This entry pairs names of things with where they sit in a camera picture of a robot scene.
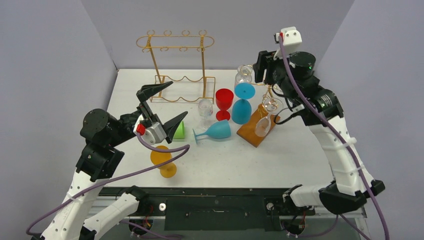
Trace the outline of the gold hook rack wooden base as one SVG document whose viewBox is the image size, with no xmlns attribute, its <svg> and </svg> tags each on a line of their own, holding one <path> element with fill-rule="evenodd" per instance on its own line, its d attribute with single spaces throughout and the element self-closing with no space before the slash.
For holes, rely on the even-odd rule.
<svg viewBox="0 0 424 240">
<path fill-rule="evenodd" d="M 275 94 L 272 87 L 267 85 L 267 90 L 262 96 L 257 109 L 253 110 L 249 102 L 256 95 L 253 83 L 253 67 L 241 65 L 237 69 L 234 79 L 234 93 L 238 100 L 233 105 L 232 121 L 241 125 L 237 135 L 254 147 L 258 147 L 269 132 L 275 127 L 274 121 L 280 120 L 277 116 L 284 109 L 284 104 Z"/>
</svg>

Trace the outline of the clear patterned wine glass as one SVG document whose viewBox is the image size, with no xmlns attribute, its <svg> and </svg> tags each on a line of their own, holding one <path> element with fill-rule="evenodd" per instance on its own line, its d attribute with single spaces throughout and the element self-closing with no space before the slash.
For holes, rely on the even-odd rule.
<svg viewBox="0 0 424 240">
<path fill-rule="evenodd" d="M 237 74 L 234 79 L 234 86 L 241 83 L 250 84 L 253 80 L 252 77 L 253 67 L 251 65 L 241 65 L 237 68 Z"/>
</svg>

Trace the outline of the green plastic goblet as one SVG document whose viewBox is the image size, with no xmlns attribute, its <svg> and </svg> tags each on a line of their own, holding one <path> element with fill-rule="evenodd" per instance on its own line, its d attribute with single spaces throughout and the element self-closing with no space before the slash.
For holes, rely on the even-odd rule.
<svg viewBox="0 0 424 240">
<path fill-rule="evenodd" d="M 175 130 L 173 139 L 185 139 L 185 124 L 183 121 L 179 123 L 177 129 Z"/>
</svg>

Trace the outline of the blue plastic goblet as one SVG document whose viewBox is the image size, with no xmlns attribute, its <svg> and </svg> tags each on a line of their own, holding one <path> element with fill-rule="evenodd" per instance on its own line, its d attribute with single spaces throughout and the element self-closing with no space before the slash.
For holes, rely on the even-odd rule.
<svg viewBox="0 0 424 240">
<path fill-rule="evenodd" d="M 232 107 L 231 119 L 238 125 L 244 125 L 251 118 L 252 106 L 249 99 L 255 96 L 256 90 L 251 84 L 244 82 L 235 86 L 234 93 L 239 100 Z"/>
<path fill-rule="evenodd" d="M 197 134 L 193 129 L 193 135 L 196 144 L 199 142 L 200 136 L 208 136 L 212 139 L 225 139 L 232 135 L 231 127 L 228 120 L 221 120 L 213 123 L 205 132 Z"/>
</svg>

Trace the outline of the small clear front wine glass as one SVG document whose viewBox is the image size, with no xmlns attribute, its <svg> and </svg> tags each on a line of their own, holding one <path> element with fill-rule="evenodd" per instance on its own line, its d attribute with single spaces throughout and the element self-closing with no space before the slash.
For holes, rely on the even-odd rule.
<svg viewBox="0 0 424 240">
<path fill-rule="evenodd" d="M 265 137 L 271 129 L 271 116 L 283 109 L 283 102 L 276 97 L 265 97 L 259 106 L 261 119 L 256 123 L 254 133 L 258 137 Z"/>
</svg>

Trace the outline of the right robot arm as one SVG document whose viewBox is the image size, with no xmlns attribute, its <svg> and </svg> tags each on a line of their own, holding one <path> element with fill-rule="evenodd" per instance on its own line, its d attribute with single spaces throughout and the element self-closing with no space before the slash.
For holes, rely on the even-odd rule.
<svg viewBox="0 0 424 240">
<path fill-rule="evenodd" d="M 316 58 L 304 51 L 283 58 L 276 51 L 260 51 L 253 65 L 254 80 L 281 90 L 293 117 L 301 117 L 318 140 L 328 160 L 333 180 L 327 185 L 296 185 L 283 194 L 282 207 L 295 214 L 310 207 L 324 207 L 335 215 L 358 210 L 385 190 L 365 168 L 347 129 L 336 94 L 315 76 Z"/>
</svg>

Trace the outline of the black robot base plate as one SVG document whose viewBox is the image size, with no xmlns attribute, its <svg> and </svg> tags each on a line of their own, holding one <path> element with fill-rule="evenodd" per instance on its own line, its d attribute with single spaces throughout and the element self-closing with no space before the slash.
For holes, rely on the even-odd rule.
<svg viewBox="0 0 424 240">
<path fill-rule="evenodd" d="M 134 217 L 164 217 L 167 231 L 279 231 L 281 217 L 314 215 L 311 207 L 286 206 L 284 188 L 142 188 Z"/>
</svg>

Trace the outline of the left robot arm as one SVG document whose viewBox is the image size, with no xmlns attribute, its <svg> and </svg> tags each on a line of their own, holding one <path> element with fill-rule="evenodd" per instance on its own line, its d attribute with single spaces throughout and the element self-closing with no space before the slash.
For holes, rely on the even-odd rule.
<svg viewBox="0 0 424 240">
<path fill-rule="evenodd" d="M 42 233 L 34 233 L 28 228 L 27 235 L 34 240 L 98 240 L 127 216 L 133 213 L 143 215 L 149 210 L 148 194 L 131 186 L 114 203 L 89 217 L 104 185 L 117 181 L 114 173 L 124 157 L 124 153 L 117 150 L 118 145 L 136 137 L 143 146 L 157 151 L 157 144 L 173 141 L 187 113 L 182 112 L 162 123 L 148 105 L 149 98 L 170 85 L 165 82 L 142 86 L 136 93 L 139 100 L 136 110 L 120 118 L 100 108 L 85 115 L 80 135 L 86 145 L 66 197 L 50 212 L 53 220 Z"/>
</svg>

